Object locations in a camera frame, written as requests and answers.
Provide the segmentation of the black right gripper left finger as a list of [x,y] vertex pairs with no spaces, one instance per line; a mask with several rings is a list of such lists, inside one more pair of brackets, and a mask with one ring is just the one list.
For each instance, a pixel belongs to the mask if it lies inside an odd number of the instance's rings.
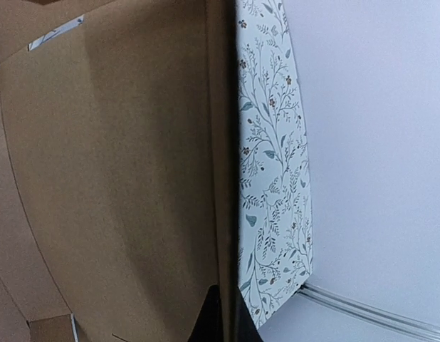
[[219,286],[209,287],[188,342],[222,342],[222,315]]

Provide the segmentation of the brown cardboard box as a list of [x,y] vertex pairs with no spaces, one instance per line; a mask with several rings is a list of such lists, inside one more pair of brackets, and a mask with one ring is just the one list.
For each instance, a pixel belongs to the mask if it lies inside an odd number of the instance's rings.
[[0,280],[30,341],[236,340],[233,1],[0,1]]

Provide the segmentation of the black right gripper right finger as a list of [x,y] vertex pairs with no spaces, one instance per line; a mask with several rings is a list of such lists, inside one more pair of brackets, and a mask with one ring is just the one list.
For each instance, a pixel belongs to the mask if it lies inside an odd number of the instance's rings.
[[236,289],[236,340],[238,342],[263,342],[239,288]]

